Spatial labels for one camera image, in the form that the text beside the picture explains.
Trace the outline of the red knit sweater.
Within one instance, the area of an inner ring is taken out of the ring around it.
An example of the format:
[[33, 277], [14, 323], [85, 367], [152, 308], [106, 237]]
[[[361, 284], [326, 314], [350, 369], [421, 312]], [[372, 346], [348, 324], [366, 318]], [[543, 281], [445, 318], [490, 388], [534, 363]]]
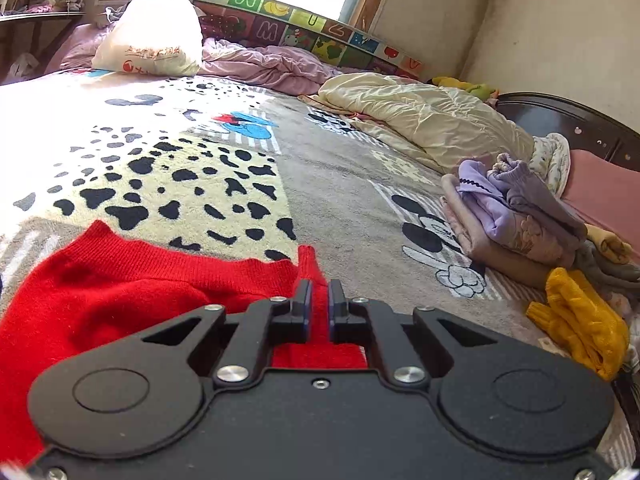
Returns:
[[277, 367], [362, 370], [356, 344], [332, 344], [326, 322], [328, 284], [314, 248], [295, 261], [224, 261], [126, 240], [96, 221], [73, 243], [43, 260], [21, 284], [1, 318], [1, 459], [26, 464], [43, 449], [27, 414], [35, 378], [58, 361], [140, 332], [206, 304], [230, 313], [252, 302], [314, 285], [306, 344], [280, 344]]

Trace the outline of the mickey mouse bed blanket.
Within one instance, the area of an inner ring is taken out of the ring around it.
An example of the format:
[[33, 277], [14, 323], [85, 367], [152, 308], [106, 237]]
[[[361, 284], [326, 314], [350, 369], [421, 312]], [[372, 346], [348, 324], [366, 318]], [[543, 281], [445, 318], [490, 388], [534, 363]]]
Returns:
[[[458, 178], [459, 166], [447, 172]], [[1, 317], [93, 222], [224, 261], [295, 261], [392, 307], [431, 376], [269, 366], [216, 388], [239, 317], [206, 304], [61, 360], [27, 393], [43, 444], [6, 479], [634, 479], [625, 388], [527, 316], [544, 290], [468, 258], [445, 174], [303, 101], [103, 70], [1, 90]]]

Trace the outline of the folded beige pink garment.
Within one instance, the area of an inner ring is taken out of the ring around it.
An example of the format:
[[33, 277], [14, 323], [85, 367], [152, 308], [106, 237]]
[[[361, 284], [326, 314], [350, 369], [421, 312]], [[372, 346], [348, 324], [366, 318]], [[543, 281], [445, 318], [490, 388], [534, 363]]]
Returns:
[[440, 183], [444, 192], [440, 199], [442, 210], [462, 252], [471, 260], [483, 263], [513, 281], [544, 290], [551, 269], [511, 252], [491, 240], [480, 220], [462, 202], [456, 189], [459, 181], [453, 174], [442, 176]]

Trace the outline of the folded purple garment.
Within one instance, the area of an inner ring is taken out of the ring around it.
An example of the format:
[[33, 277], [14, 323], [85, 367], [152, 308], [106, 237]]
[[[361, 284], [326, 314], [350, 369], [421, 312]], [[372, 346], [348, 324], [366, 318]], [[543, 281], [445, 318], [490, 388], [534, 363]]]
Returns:
[[457, 191], [498, 245], [547, 266], [571, 266], [587, 237], [585, 222], [556, 198], [526, 162], [501, 156], [500, 171], [467, 159]]

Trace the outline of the cream quilted blanket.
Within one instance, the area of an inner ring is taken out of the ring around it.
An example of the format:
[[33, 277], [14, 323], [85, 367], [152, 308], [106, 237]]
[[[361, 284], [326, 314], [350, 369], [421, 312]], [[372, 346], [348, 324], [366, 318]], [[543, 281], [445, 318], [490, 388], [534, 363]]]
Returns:
[[508, 153], [526, 162], [534, 139], [471, 93], [377, 73], [329, 79], [303, 102], [348, 119], [368, 136], [440, 174], [470, 158]]

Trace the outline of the mustard yellow knit garment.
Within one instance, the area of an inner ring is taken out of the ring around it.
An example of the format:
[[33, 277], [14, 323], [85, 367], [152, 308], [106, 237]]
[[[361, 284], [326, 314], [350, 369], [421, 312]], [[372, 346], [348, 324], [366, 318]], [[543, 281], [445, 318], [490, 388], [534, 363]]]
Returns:
[[613, 380], [629, 347], [623, 318], [578, 270], [552, 270], [546, 296], [544, 302], [531, 302], [526, 316], [575, 362], [606, 382]]

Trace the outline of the white patterned cloth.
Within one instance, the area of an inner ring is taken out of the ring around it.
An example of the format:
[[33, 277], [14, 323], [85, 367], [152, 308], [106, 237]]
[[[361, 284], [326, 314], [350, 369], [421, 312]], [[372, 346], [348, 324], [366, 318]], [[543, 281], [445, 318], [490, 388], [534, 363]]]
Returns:
[[550, 192], [560, 198], [570, 177], [570, 144], [561, 133], [534, 137], [534, 151], [528, 163]]

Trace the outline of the purple crumpled bedsheet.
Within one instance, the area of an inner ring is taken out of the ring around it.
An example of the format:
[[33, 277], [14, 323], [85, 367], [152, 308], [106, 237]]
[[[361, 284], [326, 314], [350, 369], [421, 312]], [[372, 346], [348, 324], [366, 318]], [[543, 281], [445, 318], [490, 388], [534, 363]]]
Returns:
[[[112, 29], [112, 26], [99, 28], [93, 24], [76, 27], [44, 71], [50, 74], [59, 70], [89, 68], [96, 50]], [[198, 73], [300, 96], [317, 93], [322, 84], [341, 72], [301, 48], [248, 48], [223, 39], [207, 38]]]

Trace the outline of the yellow plush toy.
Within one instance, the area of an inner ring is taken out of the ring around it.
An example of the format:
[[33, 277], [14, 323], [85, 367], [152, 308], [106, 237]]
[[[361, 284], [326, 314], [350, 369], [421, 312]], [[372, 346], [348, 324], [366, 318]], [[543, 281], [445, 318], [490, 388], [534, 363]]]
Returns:
[[459, 80], [449, 76], [434, 77], [431, 79], [431, 83], [439, 87], [463, 90], [484, 102], [491, 99], [497, 99], [499, 96], [499, 90], [488, 86], [488, 84], [472, 84], [472, 82]]

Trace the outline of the pink pillow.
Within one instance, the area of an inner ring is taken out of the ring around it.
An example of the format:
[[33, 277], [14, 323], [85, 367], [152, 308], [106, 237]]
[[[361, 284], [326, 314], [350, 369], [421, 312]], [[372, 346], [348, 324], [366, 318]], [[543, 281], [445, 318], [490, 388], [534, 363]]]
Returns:
[[587, 223], [631, 244], [639, 260], [639, 173], [583, 150], [570, 151], [570, 176], [562, 201]]

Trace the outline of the dark wooden headboard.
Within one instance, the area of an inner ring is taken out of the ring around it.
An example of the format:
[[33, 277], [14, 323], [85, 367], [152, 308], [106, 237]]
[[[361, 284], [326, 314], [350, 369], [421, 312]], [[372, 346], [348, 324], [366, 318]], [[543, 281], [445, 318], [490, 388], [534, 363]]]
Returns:
[[573, 150], [639, 171], [639, 133], [587, 105], [550, 94], [514, 92], [498, 97], [496, 110], [532, 136], [559, 133]]

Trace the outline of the white plastic bag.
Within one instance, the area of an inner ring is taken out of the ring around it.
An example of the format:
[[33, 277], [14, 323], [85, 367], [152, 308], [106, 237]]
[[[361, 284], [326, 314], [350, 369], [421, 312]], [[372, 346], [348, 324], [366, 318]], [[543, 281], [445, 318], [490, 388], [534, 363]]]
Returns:
[[190, 0], [131, 0], [96, 49], [92, 67], [125, 74], [198, 73], [203, 36]]

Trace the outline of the colourful alphabet foam mat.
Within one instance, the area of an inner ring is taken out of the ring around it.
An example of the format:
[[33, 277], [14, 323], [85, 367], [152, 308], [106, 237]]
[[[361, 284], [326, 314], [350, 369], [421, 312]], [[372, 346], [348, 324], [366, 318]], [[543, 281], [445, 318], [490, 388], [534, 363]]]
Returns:
[[423, 63], [366, 32], [277, 0], [190, 0], [205, 38], [245, 47], [294, 47], [335, 67], [419, 80]]

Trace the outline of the dark side table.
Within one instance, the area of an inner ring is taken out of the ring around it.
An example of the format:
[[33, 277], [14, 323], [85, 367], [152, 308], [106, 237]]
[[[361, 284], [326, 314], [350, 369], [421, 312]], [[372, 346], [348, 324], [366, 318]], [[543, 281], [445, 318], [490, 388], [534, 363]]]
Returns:
[[42, 76], [55, 53], [85, 18], [82, 11], [13, 13], [1, 17], [1, 83], [16, 82], [11, 66], [23, 49], [36, 61], [27, 79]]

